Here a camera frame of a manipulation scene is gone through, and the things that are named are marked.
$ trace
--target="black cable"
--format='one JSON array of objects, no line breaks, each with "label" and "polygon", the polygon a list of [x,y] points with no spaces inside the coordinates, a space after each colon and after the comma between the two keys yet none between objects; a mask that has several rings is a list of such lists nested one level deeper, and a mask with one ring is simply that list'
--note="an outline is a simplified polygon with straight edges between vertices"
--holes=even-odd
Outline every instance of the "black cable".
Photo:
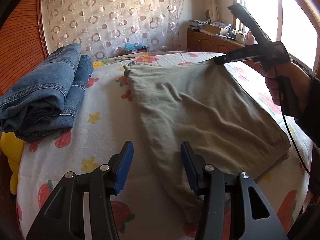
[{"label": "black cable", "polygon": [[[276,79],[278,80],[278,77],[279,77],[279,76],[278,76],[276,67],[273,66],[273,68],[274,68],[274,70],[275,70]],[[299,152],[299,150],[298,150],[298,148],[297,148],[297,145],[296,145],[295,141],[293,140],[292,135],[291,135],[291,133],[290,133],[290,131],[289,131],[289,127],[288,127],[287,121],[286,121],[286,119],[285,119],[285,117],[284,117],[284,114],[283,114],[282,101],[281,101],[281,93],[280,93],[280,89],[279,89],[279,84],[278,84],[278,92],[279,92],[280,108],[281,108],[281,114],[282,114],[282,117],[283,117],[283,121],[284,121],[285,127],[287,128],[287,131],[288,131],[288,133],[289,133],[289,136],[290,136],[290,139],[291,139],[291,141],[292,141],[292,143],[293,143],[293,146],[294,146],[294,148],[296,149],[296,152],[297,152],[297,154],[298,154],[298,157],[299,157],[299,159],[300,159],[300,162],[301,162],[303,168],[305,169],[305,171],[306,171],[306,172],[308,173],[308,175],[310,176],[310,178],[313,179],[318,185],[320,185],[320,181],[319,181],[315,176],[313,176],[313,174],[311,174],[311,172],[308,170],[307,166],[305,165],[304,161],[302,160],[302,157],[301,157],[300,152]]]}]

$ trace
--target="bed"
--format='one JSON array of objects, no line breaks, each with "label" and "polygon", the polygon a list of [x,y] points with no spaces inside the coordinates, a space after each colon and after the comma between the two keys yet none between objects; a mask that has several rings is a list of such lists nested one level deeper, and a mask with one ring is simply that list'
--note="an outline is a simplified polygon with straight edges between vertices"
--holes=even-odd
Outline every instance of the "bed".
[{"label": "bed", "polygon": [[[150,52],[93,62],[82,106],[74,127],[24,146],[18,176],[17,216],[22,235],[48,195],[68,171],[91,172],[119,153],[124,142],[134,144],[134,158],[124,190],[112,196],[112,208],[121,239],[192,239],[197,226],[188,223],[180,207],[167,195],[155,176],[134,121],[131,92],[124,77],[132,61],[159,65],[185,65],[208,60],[220,53]],[[285,131],[281,109],[271,99],[263,77],[242,62],[225,64],[227,70]],[[290,132],[308,168],[312,142],[287,117]],[[293,147],[287,159],[274,166],[258,186],[288,232],[300,213],[308,191],[309,177]],[[84,200],[86,239],[91,239],[88,195]]]}]

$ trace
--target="silver screw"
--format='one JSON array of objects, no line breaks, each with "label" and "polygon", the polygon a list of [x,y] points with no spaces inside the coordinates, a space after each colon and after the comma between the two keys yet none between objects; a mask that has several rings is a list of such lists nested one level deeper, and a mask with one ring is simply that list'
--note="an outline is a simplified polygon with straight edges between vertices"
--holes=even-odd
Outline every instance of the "silver screw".
[{"label": "silver screw", "polygon": [[107,164],[101,165],[101,166],[100,166],[100,170],[102,170],[102,171],[107,171],[107,170],[109,170],[109,165],[107,165]]},{"label": "silver screw", "polygon": [[240,173],[240,176],[241,176],[242,178],[244,178],[244,179],[249,178],[249,174],[246,173],[246,172],[244,172],[244,171]]},{"label": "silver screw", "polygon": [[214,170],[214,167],[212,165],[210,165],[210,164],[204,166],[204,168],[205,168],[206,171],[213,171]]},{"label": "silver screw", "polygon": [[65,176],[66,176],[67,179],[70,179],[70,178],[73,177],[73,172],[72,172],[72,171],[69,171],[69,172],[67,172],[67,173],[65,174]]}]

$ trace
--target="yellow stuffed animal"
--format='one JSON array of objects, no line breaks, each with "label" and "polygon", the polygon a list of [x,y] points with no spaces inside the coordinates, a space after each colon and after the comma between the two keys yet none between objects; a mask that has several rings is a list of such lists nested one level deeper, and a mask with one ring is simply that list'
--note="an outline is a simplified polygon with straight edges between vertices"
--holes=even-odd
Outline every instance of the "yellow stuffed animal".
[{"label": "yellow stuffed animal", "polygon": [[0,138],[0,149],[8,157],[8,163],[13,174],[10,179],[10,191],[17,194],[18,174],[24,141],[18,139],[13,132],[2,133]]}]

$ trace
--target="window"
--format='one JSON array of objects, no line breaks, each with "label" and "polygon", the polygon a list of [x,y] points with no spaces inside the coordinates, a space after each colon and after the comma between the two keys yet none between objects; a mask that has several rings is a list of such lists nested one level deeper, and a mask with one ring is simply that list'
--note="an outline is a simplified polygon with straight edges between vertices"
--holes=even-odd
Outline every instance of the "window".
[{"label": "window", "polygon": [[[272,41],[281,41],[287,51],[313,69],[317,32],[295,0],[241,0]],[[238,27],[247,33],[248,28]]]}]

